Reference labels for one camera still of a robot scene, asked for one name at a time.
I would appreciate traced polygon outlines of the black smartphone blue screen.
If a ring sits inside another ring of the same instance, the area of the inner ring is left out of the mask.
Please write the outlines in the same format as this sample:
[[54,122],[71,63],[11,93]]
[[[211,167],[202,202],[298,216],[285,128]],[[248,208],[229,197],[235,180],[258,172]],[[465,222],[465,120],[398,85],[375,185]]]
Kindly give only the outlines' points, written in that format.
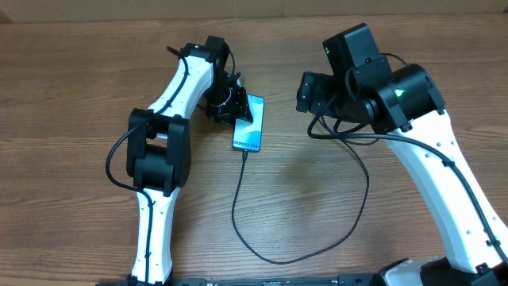
[[237,118],[233,131],[232,147],[258,153],[261,149],[265,101],[262,97],[248,95],[252,122]]

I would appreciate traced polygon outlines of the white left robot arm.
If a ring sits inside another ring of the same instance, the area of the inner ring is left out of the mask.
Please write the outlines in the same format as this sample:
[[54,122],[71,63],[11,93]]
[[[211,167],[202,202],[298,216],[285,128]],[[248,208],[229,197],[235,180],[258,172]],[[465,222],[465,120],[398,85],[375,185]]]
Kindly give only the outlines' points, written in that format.
[[148,109],[129,115],[126,171],[140,208],[129,285],[170,283],[175,203],[191,170],[190,118],[200,100],[206,101],[205,115],[216,122],[254,121],[239,74],[225,69],[232,57],[225,39],[209,36],[203,45],[169,51],[179,60],[171,82]]

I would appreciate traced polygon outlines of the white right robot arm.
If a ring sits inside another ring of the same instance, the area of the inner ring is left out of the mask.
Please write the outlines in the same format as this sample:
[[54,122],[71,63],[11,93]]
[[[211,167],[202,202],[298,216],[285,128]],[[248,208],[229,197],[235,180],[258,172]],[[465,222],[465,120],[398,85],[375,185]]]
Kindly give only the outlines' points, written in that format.
[[372,274],[372,285],[504,285],[507,227],[468,166],[452,130],[445,101],[417,64],[392,70],[368,25],[361,23],[323,42],[332,71],[307,71],[297,110],[350,122],[329,140],[384,140],[402,162],[429,208],[445,253],[402,259]]

